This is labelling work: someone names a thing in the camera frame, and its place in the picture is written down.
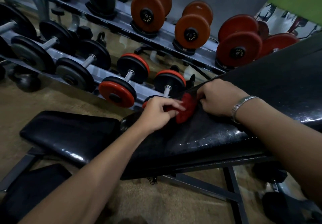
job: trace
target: red towel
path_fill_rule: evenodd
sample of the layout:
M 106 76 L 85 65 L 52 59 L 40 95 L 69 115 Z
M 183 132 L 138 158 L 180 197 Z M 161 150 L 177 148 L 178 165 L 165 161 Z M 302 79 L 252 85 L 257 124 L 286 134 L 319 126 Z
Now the red towel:
M 172 106 L 168 106 L 167 108 L 165 108 L 165 111 L 176 110 L 179 112 L 179 114 L 175 117 L 175 121 L 178 124 L 186 122 L 194 114 L 197 106 L 197 100 L 193 98 L 189 93 L 185 93 L 182 96 L 181 100 L 183 101 L 181 105 L 186 109 L 185 111 L 181 111 Z

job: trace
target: hand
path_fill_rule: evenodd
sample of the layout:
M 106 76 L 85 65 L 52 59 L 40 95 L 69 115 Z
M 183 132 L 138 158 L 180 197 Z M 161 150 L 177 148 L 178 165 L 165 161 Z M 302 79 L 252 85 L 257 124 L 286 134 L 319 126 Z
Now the hand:
M 197 91 L 204 111 L 215 116 L 231 116 L 233 106 L 246 96 L 246 92 L 221 79 L 208 82 Z
M 147 130 L 148 134 L 159 130 L 163 128 L 171 118 L 179 113 L 175 110 L 164 112 L 163 106 L 173 106 L 174 108 L 184 111 L 185 108 L 180 105 L 181 103 L 182 101 L 179 100 L 154 96 L 149 99 L 142 115 L 135 124 L 140 128 Z

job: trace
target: floor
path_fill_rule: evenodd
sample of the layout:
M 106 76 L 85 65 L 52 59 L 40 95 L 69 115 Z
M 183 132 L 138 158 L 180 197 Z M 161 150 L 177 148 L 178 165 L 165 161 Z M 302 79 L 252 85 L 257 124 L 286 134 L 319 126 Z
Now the floor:
M 37 26 L 36 16 L 30 13 L 27 15 Z M 69 20 L 69 15 L 64 16 L 63 24 L 68 26 Z M 85 21 L 82 21 L 81 25 L 91 27 L 94 37 L 103 30 Z M 107 48 L 114 65 L 122 54 L 133 52 L 140 46 L 132 40 L 104 31 Z M 150 82 L 157 72 L 168 69 L 173 64 L 179 66 L 186 79 L 195 73 L 196 84 L 205 81 L 191 67 L 186 67 L 172 57 L 162 58 L 153 52 L 143 54 L 142 57 L 147 60 L 151 68 L 150 80 L 148 80 Z M 132 113 L 128 109 L 116 107 L 67 84 L 46 77 L 41 77 L 41 80 L 42 89 L 34 93 L 20 91 L 9 79 L 0 81 L 0 179 L 5 177 L 30 149 L 30 145 L 19 137 L 19 131 L 39 112 L 58 110 L 113 117 L 118 120 Z M 34 165 L 34 169 L 53 163 L 57 161 L 42 160 Z M 61 163 L 72 173 L 77 172 L 75 167 L 65 162 Z M 252 176 L 251 167 L 251 165 L 234 167 L 249 223 L 271 223 L 263 213 L 259 198 L 263 192 L 269 190 L 269 187 Z M 188 175 L 226 187 L 222 169 L 192 172 Z M 292 189 L 294 196 L 303 198 L 299 186 L 291 176 L 287 178 L 286 184 Z M 234 219 L 228 202 L 162 182 L 151 185 L 147 179 L 136 179 L 119 182 L 97 223 L 234 223 Z

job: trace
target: silver bracelet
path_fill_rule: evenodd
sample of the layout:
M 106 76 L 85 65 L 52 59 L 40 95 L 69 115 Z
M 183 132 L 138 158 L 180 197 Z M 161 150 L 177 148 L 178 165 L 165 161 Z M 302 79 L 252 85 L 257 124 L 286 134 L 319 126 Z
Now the silver bracelet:
M 258 98 L 258 97 L 256 97 L 256 96 L 246 96 L 246 97 L 240 99 L 237 102 L 237 104 L 234 105 L 234 107 L 231 110 L 231 119 L 232 119 L 232 121 L 234 123 L 240 124 L 240 123 L 236 122 L 236 118 L 235 118 L 236 112 L 240 108 L 240 106 L 242 106 L 242 104 L 244 104 L 246 101 L 251 100 L 251 99 L 254 99 L 254 98 Z

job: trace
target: forearm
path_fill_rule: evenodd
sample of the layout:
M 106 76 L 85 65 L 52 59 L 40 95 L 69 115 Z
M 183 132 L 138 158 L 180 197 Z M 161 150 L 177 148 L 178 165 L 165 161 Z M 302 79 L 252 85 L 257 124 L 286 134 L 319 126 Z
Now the forearm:
M 133 125 L 38 204 L 21 223 L 94 223 L 131 155 L 148 135 Z
M 254 133 L 305 189 L 322 185 L 322 134 L 260 99 L 243 104 L 236 119 Z

